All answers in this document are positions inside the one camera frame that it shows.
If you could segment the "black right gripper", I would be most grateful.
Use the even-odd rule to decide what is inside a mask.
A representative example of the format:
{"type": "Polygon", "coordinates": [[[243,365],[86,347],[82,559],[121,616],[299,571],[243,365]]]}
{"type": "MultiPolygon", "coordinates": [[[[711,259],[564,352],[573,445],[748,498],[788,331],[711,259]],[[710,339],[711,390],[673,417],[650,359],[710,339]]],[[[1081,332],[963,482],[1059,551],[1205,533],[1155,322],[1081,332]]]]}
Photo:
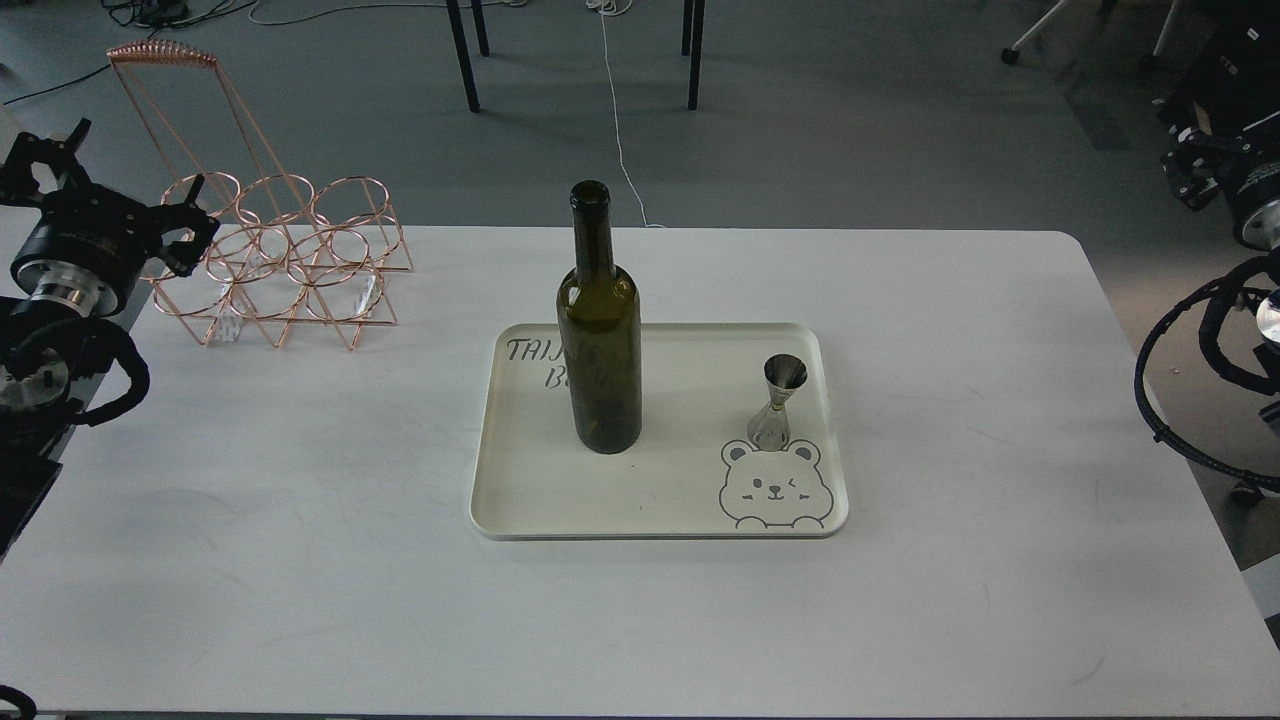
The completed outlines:
{"type": "Polygon", "coordinates": [[[1277,111],[1229,135],[1207,131],[1192,102],[1164,104],[1160,119],[1172,146],[1160,163],[1175,199],[1201,210],[1222,195],[1234,213],[1257,213],[1277,201],[1277,111]]]}

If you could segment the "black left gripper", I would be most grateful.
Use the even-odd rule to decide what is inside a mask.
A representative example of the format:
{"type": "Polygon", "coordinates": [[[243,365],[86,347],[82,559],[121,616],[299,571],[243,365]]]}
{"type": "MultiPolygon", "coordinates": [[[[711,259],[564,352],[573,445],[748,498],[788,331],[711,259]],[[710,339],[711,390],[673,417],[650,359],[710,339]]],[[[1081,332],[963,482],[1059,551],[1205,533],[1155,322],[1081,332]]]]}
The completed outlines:
{"type": "Polygon", "coordinates": [[[14,135],[3,160],[3,205],[38,214],[9,266],[15,284],[132,291],[152,260],[191,277],[220,228],[198,205],[205,174],[175,181],[160,205],[148,206],[90,178],[77,156],[90,127],[81,119],[65,138],[14,135]],[[168,243],[172,231],[191,237],[168,243]]]}

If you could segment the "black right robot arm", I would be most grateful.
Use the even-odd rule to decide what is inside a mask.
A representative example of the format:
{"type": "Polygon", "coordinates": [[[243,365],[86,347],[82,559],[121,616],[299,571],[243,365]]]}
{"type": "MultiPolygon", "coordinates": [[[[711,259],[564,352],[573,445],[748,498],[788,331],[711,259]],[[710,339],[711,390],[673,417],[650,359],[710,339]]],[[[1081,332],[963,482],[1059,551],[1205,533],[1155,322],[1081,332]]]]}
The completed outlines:
{"type": "Polygon", "coordinates": [[[1193,464],[1235,478],[1230,500],[1252,509],[1265,495],[1277,493],[1277,477],[1235,468],[1181,438],[1155,410],[1144,377],[1158,341],[1184,313],[1203,304],[1197,331],[1201,356],[1222,380],[1270,397],[1272,402],[1260,410],[1260,418],[1272,432],[1277,430],[1277,290],[1249,284],[1260,275],[1277,283],[1277,113],[1247,122],[1240,128],[1217,127],[1210,111],[1198,102],[1171,97],[1164,102],[1160,115],[1172,136],[1172,146],[1162,155],[1161,167],[1174,197],[1192,210],[1201,210],[1217,196],[1224,197],[1231,214],[1234,240],[1256,255],[1201,286],[1157,320],[1135,357],[1135,405],[1155,442],[1166,445],[1193,464]],[[1261,372],[1236,365],[1222,351],[1220,334],[1230,311],[1248,311],[1254,318],[1261,342],[1253,355],[1261,372]]]}

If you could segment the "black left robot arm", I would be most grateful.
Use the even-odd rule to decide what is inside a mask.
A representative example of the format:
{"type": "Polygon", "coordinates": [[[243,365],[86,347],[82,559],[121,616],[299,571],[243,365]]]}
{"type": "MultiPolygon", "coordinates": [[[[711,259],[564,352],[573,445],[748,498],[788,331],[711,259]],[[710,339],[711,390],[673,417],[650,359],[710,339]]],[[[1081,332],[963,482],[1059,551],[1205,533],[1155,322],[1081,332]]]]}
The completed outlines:
{"type": "Polygon", "coordinates": [[[202,176],[179,202],[148,206],[91,181],[77,159],[90,132],[19,133],[3,163],[3,204],[40,218],[12,263],[19,299],[3,300],[1,511],[9,550],[60,474],[52,456],[77,427],[137,407],[150,370],[115,316],[145,265],[189,275],[219,220],[200,205],[202,176]]]}

